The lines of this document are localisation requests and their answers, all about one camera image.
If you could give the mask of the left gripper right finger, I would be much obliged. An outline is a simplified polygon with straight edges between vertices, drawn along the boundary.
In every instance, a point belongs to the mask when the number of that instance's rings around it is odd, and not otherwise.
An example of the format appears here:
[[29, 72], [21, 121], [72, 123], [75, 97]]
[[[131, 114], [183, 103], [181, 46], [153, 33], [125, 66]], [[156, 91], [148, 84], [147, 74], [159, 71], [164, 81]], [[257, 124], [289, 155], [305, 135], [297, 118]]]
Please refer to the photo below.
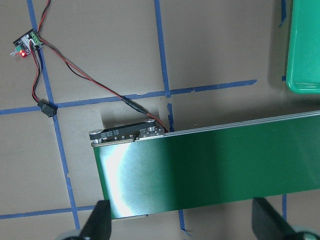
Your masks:
[[252, 199], [251, 227], [257, 240], [295, 240], [297, 235], [263, 197]]

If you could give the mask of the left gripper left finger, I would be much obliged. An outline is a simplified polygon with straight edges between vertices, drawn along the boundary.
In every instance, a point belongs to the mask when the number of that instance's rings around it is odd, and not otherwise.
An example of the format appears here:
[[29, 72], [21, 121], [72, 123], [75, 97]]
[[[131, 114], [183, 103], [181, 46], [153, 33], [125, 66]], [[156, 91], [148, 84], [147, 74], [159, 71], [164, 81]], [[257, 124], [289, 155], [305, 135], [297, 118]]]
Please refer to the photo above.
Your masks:
[[109, 200], [99, 200], [82, 228], [81, 240], [109, 240], [112, 233], [111, 205]]

